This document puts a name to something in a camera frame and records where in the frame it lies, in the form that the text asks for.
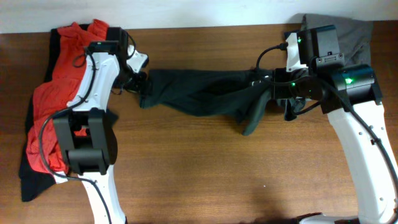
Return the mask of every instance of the crumpled red fabric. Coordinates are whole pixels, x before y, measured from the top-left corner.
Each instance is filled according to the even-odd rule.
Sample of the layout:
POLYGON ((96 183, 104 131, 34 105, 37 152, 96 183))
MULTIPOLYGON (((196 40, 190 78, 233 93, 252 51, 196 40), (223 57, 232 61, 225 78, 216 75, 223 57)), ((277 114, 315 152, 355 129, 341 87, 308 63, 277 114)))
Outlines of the crumpled red fabric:
MULTIPOLYGON (((48 116, 66 108, 67 102, 74 99, 83 79, 86 67, 75 68, 72 65, 73 59, 83 54, 83 48, 90 42, 105 40, 108 27, 107 23, 95 19, 87 30, 80 28, 76 22, 69 27, 57 29, 61 35, 60 55, 53 70, 52 81, 41 84, 33 93, 34 125, 29 130, 26 148, 27 158, 33 170, 48 173, 40 158, 38 140, 40 129, 48 116)), ((75 134, 83 136, 85 130, 75 132, 75 134)), ((51 169, 67 173, 68 166, 62 160, 52 121, 44 129, 42 142, 44 154, 51 169)))

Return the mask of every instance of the green led indicator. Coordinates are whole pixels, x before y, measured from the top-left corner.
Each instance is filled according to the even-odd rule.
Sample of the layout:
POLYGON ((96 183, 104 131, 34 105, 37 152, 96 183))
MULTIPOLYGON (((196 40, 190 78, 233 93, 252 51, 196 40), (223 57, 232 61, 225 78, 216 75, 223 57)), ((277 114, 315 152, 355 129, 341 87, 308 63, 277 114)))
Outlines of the green led indicator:
POLYGON ((346 78, 346 83, 351 84, 354 80, 352 78, 346 78))

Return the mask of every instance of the white wall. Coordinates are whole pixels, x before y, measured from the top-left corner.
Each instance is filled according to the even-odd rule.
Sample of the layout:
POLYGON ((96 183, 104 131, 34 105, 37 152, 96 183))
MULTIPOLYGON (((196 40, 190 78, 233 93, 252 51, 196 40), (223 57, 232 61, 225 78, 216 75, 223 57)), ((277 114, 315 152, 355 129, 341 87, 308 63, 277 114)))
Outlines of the white wall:
POLYGON ((300 22, 298 13, 398 19, 398 0, 0 0, 0 33, 47 32, 93 18, 125 29, 300 22))

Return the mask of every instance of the wooden table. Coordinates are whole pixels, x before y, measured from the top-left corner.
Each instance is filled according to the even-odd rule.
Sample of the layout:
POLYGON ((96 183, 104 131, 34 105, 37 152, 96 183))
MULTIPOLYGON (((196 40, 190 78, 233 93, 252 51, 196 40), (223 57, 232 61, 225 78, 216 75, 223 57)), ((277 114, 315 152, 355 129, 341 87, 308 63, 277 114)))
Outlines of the wooden table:
MULTIPOLYGON (((263 49, 298 24, 130 30, 149 68, 246 70, 263 49)), ((21 202, 17 176, 29 98, 41 84, 49 33, 0 35, 0 223, 92 223, 79 182, 54 185, 21 202)), ((384 94, 386 126, 398 155, 398 22, 376 22, 372 65, 384 94)), ((285 66, 284 52, 263 58, 285 66)), ((339 140, 320 108, 292 122, 268 109, 256 131, 240 135, 232 118, 196 118, 137 96, 111 95, 119 155, 115 181, 133 223, 239 223, 311 212, 355 215, 353 182, 339 140)))

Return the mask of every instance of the dark green cloth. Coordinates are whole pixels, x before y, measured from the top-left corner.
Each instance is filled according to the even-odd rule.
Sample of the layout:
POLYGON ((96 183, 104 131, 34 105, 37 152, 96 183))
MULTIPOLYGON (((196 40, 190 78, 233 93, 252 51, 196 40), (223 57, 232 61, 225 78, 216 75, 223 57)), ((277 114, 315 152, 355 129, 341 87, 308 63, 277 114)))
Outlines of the dark green cloth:
MULTIPOLYGON (((260 71, 262 76, 272 73, 272 70, 260 71)), ((164 104, 194 116, 226 114, 238 123, 248 119, 242 133, 245 136, 256 129, 264 116, 273 90, 272 86, 258 82, 253 70, 150 70, 148 83, 152 87, 148 94, 141 94, 141 108, 164 104)))

